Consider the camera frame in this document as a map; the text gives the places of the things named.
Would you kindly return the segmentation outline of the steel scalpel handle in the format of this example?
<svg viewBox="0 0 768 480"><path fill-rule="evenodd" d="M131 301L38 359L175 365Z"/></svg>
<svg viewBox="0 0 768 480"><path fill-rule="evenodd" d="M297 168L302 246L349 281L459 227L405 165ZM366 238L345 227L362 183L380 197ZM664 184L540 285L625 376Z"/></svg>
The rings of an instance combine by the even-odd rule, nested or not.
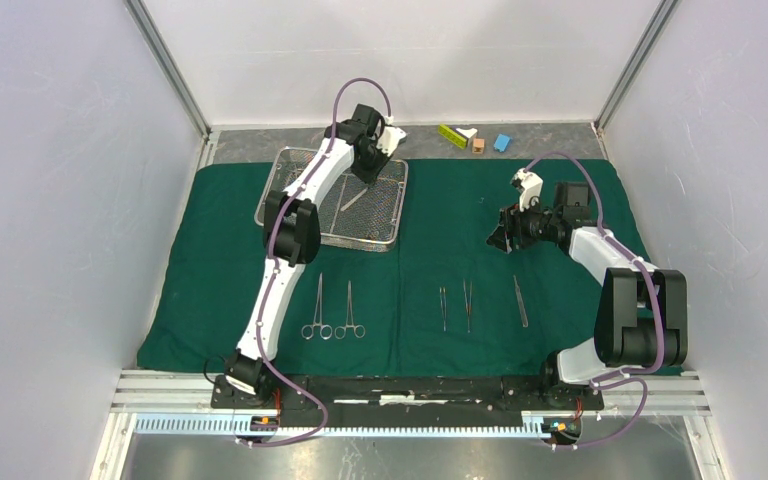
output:
<svg viewBox="0 0 768 480"><path fill-rule="evenodd" d="M351 208L355 203L357 203L367 192L368 188L364 188L360 192L358 192L354 197L352 197L350 200L348 200L345 204L343 204L340 208L340 212L345 212L349 208Z"/></svg>

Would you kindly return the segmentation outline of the brown wooden cube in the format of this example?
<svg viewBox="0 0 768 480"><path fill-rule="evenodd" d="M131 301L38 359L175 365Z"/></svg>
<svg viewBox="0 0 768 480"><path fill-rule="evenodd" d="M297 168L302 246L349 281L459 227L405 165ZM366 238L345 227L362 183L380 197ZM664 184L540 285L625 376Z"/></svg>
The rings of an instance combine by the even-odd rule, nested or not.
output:
<svg viewBox="0 0 768 480"><path fill-rule="evenodd" d="M486 149L486 142L483 138L475 137L472 139L472 153L476 155L481 155L485 152Z"/></svg>

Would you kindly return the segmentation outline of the pointed steel tweezers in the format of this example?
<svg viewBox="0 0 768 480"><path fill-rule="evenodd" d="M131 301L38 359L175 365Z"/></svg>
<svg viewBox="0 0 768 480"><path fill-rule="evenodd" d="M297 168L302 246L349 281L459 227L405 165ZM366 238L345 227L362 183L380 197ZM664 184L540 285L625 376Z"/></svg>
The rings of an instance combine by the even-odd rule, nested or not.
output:
<svg viewBox="0 0 768 480"><path fill-rule="evenodd" d="M472 332L472 311L473 311L473 283L471 280L464 279L462 282L464 294L464 308L466 315L467 332Z"/></svg>

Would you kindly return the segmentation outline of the green surgical cloth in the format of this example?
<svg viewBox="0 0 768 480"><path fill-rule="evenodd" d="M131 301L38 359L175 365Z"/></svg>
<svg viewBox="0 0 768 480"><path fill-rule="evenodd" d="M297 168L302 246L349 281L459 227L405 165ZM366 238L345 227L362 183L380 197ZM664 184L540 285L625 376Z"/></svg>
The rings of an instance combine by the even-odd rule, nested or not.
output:
<svg viewBox="0 0 768 480"><path fill-rule="evenodd" d="M279 336L276 367L329 376L494 376L538 372L546 356L590 338L599 283L550 243L504 253L486 243L521 162L413 160L397 241L386 253L324 247L299 280ZM252 313L264 273L254 213L266 164L199 171L174 241L155 319L139 348L140 368L218 370ZM344 324L347 283L366 335L304 340L319 274L324 320ZM515 298L516 275L529 326ZM462 282L473 283L467 332ZM442 331L439 288L447 289Z"/></svg>

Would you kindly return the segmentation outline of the metal mesh instrument tray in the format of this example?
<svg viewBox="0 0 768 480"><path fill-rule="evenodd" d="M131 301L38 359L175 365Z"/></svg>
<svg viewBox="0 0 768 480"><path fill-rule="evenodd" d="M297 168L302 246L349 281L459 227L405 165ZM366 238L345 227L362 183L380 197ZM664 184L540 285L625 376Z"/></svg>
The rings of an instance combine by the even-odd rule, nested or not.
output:
<svg viewBox="0 0 768 480"><path fill-rule="evenodd" d="M254 215L262 226L265 199L271 190L282 190L296 178L315 157L309 148L285 147L279 151L269 172L267 184ZM345 171L318 207L321 243L324 246L384 253L397 239L409 168L401 159L389 161L372 185L364 184L350 171ZM368 192L351 208L339 208L358 192Z"/></svg>

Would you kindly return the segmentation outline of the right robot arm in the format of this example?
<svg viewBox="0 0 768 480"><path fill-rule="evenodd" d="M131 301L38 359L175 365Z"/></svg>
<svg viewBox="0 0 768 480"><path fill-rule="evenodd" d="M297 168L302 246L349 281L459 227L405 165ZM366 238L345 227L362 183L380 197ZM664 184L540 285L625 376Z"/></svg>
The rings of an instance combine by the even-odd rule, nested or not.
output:
<svg viewBox="0 0 768 480"><path fill-rule="evenodd" d="M686 277L623 245L591 211L601 200L588 184L558 183L550 206L540 200L539 176L525 173L512 185L518 199L501 209L487 244L511 253L552 243L601 287L591 338L549 354L529 378L527 395L562 408L588 389L682 366L689 347Z"/></svg>

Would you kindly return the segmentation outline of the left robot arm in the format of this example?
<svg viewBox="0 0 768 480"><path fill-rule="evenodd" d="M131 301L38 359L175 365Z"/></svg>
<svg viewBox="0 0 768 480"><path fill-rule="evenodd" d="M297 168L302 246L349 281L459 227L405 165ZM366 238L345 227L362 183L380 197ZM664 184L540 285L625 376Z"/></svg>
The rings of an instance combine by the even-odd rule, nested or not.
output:
<svg viewBox="0 0 768 480"><path fill-rule="evenodd" d="M288 186L264 198L262 282L250 320L220 379L250 407L266 405L277 375L270 364L293 291L321 247L319 207L348 171L374 183L405 132L371 106L328 127L315 157Z"/></svg>

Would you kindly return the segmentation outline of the steel forceps with ring handles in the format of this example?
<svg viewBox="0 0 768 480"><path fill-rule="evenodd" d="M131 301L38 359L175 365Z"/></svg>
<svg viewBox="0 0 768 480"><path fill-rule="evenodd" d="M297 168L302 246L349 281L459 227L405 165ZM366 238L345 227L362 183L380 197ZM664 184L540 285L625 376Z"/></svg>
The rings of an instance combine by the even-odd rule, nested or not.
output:
<svg viewBox="0 0 768 480"><path fill-rule="evenodd" d="M312 340L315 337L329 340L334 335L333 327L324 320L324 280L322 273L319 274L317 282L313 319L309 324L301 327L300 334L304 340Z"/></svg>

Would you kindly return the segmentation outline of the blue small block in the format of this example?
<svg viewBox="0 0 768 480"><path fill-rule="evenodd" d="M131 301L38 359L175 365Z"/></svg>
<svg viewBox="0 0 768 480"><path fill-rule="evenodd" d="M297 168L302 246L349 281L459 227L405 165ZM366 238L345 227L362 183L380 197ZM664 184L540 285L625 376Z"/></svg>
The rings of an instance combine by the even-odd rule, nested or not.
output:
<svg viewBox="0 0 768 480"><path fill-rule="evenodd" d="M506 134L498 134L494 143L493 143L493 149L498 153L505 153L511 143L512 139L510 136Z"/></svg>

